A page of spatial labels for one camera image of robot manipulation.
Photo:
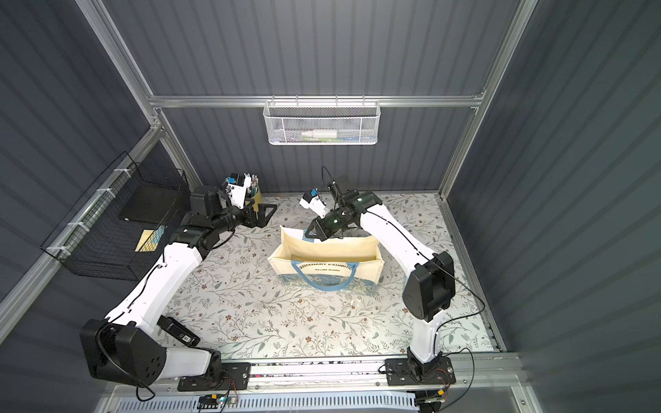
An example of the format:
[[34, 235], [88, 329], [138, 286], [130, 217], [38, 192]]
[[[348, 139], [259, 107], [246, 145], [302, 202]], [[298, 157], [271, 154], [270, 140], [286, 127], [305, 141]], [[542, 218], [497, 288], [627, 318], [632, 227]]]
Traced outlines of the cream canvas tote bag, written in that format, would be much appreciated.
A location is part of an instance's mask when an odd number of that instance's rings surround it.
[[374, 290], [385, 264], [375, 237], [321, 241], [287, 227], [282, 227], [281, 243], [268, 261], [283, 282], [301, 282], [329, 293], [347, 288]]

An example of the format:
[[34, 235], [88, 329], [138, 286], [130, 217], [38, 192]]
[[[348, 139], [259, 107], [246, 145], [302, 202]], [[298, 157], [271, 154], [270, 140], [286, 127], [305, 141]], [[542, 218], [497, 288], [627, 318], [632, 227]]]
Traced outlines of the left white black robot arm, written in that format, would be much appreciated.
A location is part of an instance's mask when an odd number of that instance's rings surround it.
[[163, 312], [179, 287], [208, 254], [222, 246], [220, 234], [237, 227], [263, 228], [275, 204], [232, 199], [230, 192], [202, 186], [163, 253], [136, 288], [101, 320], [80, 332], [91, 377], [149, 389], [158, 380], [192, 380], [194, 388], [219, 388], [229, 375], [220, 352], [193, 346], [194, 335]]

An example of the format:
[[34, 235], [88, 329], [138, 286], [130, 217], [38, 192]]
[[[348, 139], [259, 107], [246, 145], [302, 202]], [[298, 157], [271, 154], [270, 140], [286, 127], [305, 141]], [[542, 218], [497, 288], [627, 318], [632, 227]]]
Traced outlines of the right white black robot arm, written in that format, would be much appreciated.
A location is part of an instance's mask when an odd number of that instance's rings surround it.
[[402, 299], [415, 318], [409, 354], [422, 365], [435, 361], [441, 354], [437, 332], [449, 320], [447, 309], [456, 294], [453, 258], [416, 239], [372, 192], [351, 190], [336, 202], [330, 209], [315, 189], [303, 194], [301, 206], [317, 215], [305, 237], [325, 242], [351, 224], [375, 237], [406, 275]]

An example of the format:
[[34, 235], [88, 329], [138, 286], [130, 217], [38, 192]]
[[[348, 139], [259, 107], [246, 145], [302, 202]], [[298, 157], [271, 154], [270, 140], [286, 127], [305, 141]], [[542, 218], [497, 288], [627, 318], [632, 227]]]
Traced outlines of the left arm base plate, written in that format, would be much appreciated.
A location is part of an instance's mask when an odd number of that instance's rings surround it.
[[203, 375], [180, 379], [177, 390], [179, 392], [242, 391], [247, 389], [250, 375], [251, 363], [224, 363], [210, 366]]

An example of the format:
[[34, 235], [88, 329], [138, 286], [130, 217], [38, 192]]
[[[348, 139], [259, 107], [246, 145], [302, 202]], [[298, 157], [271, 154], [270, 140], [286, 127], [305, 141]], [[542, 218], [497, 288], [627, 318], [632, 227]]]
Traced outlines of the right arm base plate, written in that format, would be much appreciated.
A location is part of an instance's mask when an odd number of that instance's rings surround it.
[[413, 358], [385, 360], [387, 383], [390, 386], [440, 385], [446, 388], [456, 383], [451, 360], [438, 356], [428, 363]]

